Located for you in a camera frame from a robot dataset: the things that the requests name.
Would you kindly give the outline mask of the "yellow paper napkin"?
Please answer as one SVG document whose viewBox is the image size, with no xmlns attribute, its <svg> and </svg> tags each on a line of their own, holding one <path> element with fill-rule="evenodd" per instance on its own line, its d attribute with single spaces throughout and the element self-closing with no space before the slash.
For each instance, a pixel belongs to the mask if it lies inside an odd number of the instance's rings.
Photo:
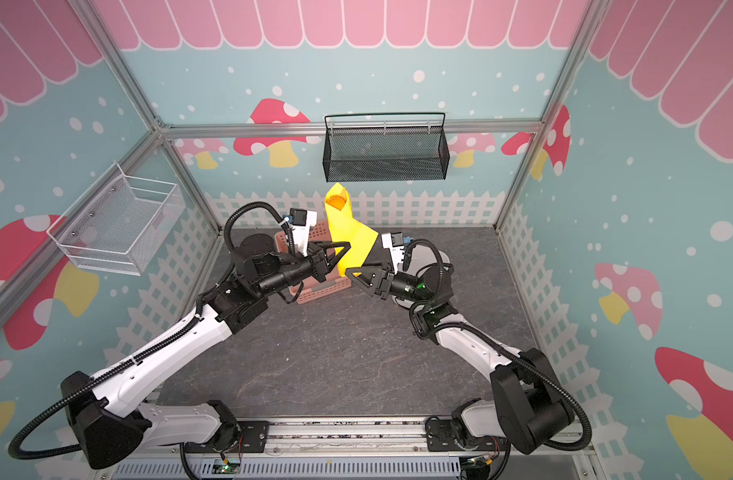
<svg viewBox="0 0 733 480">
<path fill-rule="evenodd" d="M 342 211 L 332 209 L 326 205 L 326 198 L 335 195 L 348 200 Z M 328 229 L 330 229 L 332 241 L 350 242 L 350 251 L 338 262 L 338 273 L 344 277 L 346 276 L 346 268 L 364 265 L 378 239 L 378 232 L 354 218 L 350 193 L 340 183 L 334 184 L 328 190 L 324 198 L 324 209 L 326 209 L 326 220 L 328 220 Z"/>
</svg>

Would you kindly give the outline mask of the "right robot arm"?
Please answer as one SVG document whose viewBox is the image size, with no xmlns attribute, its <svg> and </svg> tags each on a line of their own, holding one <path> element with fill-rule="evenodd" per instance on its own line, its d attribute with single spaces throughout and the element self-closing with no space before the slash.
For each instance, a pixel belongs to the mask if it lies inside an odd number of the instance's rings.
<svg viewBox="0 0 733 480">
<path fill-rule="evenodd" d="M 410 241 L 400 267 L 366 263 L 346 276 L 380 298 L 409 302 L 414 332 L 444 347 L 485 376 L 490 401 L 474 399 L 451 415 L 452 436 L 464 449 L 477 440 L 504 439 L 522 454 L 541 446 L 574 452 L 591 444 L 593 426 L 537 348 L 510 347 L 476 328 L 452 304 L 454 265 L 426 239 Z"/>
</svg>

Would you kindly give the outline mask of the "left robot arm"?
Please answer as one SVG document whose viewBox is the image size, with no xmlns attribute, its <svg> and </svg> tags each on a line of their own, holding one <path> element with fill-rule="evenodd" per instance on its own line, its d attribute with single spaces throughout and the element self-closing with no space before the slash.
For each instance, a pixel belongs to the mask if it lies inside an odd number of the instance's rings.
<svg viewBox="0 0 733 480">
<path fill-rule="evenodd" d="M 274 250 L 274 239 L 268 235 L 254 234 L 234 244 L 234 224 L 257 209 L 268 212 L 284 232 L 285 252 Z M 308 279 L 323 282 L 336 269 L 350 251 L 350 243 L 296 245 L 307 217 L 308 211 L 302 209 L 280 215 L 262 201 L 238 208 L 222 230 L 232 262 L 215 286 L 196 296 L 194 309 L 113 366 L 92 375 L 77 371 L 68 376 L 60 386 L 62 398 L 12 438 L 8 455 L 16 460 L 40 460 L 82 452 L 90 467 L 100 470 L 140 448 L 192 443 L 227 452 L 240 447 L 242 427 L 222 401 L 154 407 L 144 405 L 144 400 L 200 354 L 246 328 L 268 309 L 270 296 L 304 286 Z M 24 440 L 60 411 L 66 412 L 76 444 L 25 450 Z"/>
</svg>

